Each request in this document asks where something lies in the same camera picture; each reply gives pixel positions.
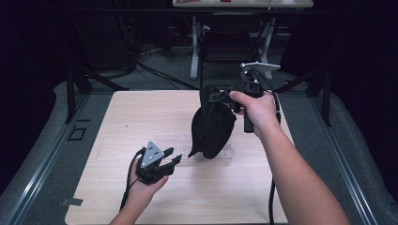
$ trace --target gray floor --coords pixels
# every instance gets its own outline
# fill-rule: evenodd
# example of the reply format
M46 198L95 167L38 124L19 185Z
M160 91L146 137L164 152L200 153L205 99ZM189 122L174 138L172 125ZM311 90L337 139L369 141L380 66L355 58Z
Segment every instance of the gray floor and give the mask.
M270 63L278 64L286 41L274 38L268 54ZM186 83L199 85L198 81L190 79L189 53L154 51L150 56L144 61L145 65ZM130 90L187 89L139 70L112 81ZM274 72L273 78L273 85L279 87L295 76ZM94 91L90 96L76 94L78 113L68 125L64 123L67 118L66 86L61 83L54 89L57 101L53 114L0 198L1 224L65 223L68 207L62 203L73 197L113 93L100 82L91 83ZM365 141L344 104L332 96L332 127L326 127L319 117L319 100L306 98L303 94L305 87L306 84L302 83L289 93L280 94L283 111L300 153L331 188L352 224L398 224L396 202L385 189ZM76 135L74 129L85 130L81 140L73 140L73 135Z

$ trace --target wooden tabletop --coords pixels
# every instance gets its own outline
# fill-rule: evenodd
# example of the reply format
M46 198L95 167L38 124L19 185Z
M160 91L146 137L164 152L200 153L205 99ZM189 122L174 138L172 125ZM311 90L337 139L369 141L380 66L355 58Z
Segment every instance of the wooden tabletop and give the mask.
M231 138L215 158L187 158L191 120L199 107L198 91L116 92L74 194L83 203L69 207L66 222L108 224L118 213L130 161L148 141L162 150L174 147L174 155L183 158L137 224L269 222L272 176L267 156L258 138L243 132L242 116L237 116ZM274 219L286 222L277 192Z
M174 7L194 8L311 8L312 0L173 0Z

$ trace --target person's right hand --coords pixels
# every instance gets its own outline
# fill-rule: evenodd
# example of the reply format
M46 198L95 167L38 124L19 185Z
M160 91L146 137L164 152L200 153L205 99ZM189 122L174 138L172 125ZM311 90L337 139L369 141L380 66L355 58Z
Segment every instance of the person's right hand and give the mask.
M254 125L254 133L258 137L264 132L264 129L279 125L275 116L275 101L270 92L266 91L262 97L254 98L241 92L231 91L230 97L245 106Z

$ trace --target person's left hand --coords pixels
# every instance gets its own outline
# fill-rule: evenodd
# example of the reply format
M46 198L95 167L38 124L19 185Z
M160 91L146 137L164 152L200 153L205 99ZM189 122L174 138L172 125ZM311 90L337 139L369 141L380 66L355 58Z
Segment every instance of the person's left hand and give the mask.
M138 177L135 174L139 158L134 161L131 168L130 181L134 182ZM168 176L163 176L161 180L152 185L146 185L139 180L135 182L129 191L129 197L126 204L134 204L137 209L144 211L152 200L153 195L166 184Z
M131 183L137 180L135 174L138 164L138 158L134 161L131 167L130 181ZM137 180L130 188L129 197L123 209L111 221L111 224L134 224L137 218L144 212L153 198L153 195L166 184L168 176L164 176L157 183L146 185Z

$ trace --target silver metal part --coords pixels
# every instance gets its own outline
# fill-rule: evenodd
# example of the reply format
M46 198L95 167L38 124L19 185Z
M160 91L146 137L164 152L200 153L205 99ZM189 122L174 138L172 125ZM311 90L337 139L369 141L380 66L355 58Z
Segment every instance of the silver metal part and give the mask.
M156 144L154 144L153 142L149 142L144 153L143 162L141 163L141 168L144 169L163 157L164 157L163 151L161 151L160 148L156 146Z

